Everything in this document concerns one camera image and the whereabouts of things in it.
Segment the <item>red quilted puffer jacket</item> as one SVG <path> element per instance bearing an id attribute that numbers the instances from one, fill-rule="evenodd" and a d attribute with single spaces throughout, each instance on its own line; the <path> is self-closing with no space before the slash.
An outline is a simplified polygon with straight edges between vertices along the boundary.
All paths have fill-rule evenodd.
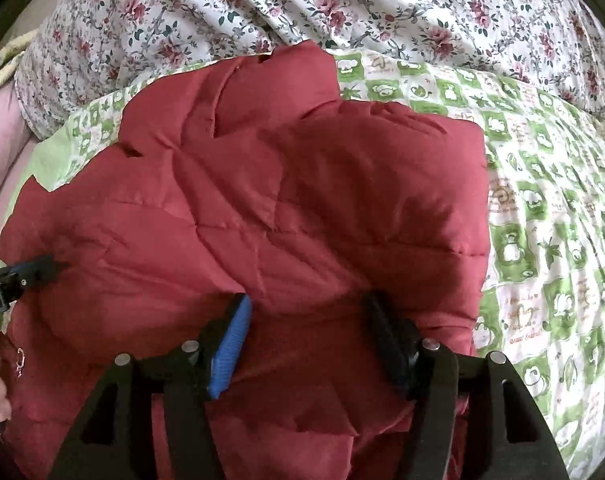
<path id="1" fill-rule="evenodd" d="M 363 295 L 383 289 L 470 352 L 487 203 L 479 126 L 346 101 L 314 44 L 153 82 L 114 145 L 56 191 L 28 181 L 2 231 L 2 261 L 63 265 L 0 336 L 8 447 L 45 478 L 117 354 L 161 356 L 244 292 L 252 325 L 208 408 L 226 474 L 392 478 L 412 408 L 383 377 Z"/>

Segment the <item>floral rose bedsheet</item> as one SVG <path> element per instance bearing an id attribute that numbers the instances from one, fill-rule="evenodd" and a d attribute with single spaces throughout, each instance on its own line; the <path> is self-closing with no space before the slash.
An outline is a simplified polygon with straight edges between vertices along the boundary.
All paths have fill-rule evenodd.
<path id="1" fill-rule="evenodd" d="M 45 137 L 161 70 L 304 40 L 510 76 L 605 119 L 605 27 L 583 0 L 60 0 L 17 99 Z"/>

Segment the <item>yellow floral folded cloth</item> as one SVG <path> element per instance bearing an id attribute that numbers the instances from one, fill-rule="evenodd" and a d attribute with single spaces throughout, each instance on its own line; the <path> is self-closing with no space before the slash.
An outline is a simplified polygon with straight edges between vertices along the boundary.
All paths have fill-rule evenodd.
<path id="1" fill-rule="evenodd" d="M 37 29 L 30 30 L 9 41 L 0 49 L 0 89 L 14 76 L 25 50 L 37 37 Z"/>

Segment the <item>pink quilted blanket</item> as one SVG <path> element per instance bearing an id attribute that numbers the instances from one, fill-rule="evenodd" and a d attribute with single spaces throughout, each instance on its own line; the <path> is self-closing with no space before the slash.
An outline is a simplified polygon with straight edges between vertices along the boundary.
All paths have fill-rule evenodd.
<path id="1" fill-rule="evenodd" d="M 14 82 L 0 89 L 0 234 L 10 199 L 38 140 L 20 111 Z"/>

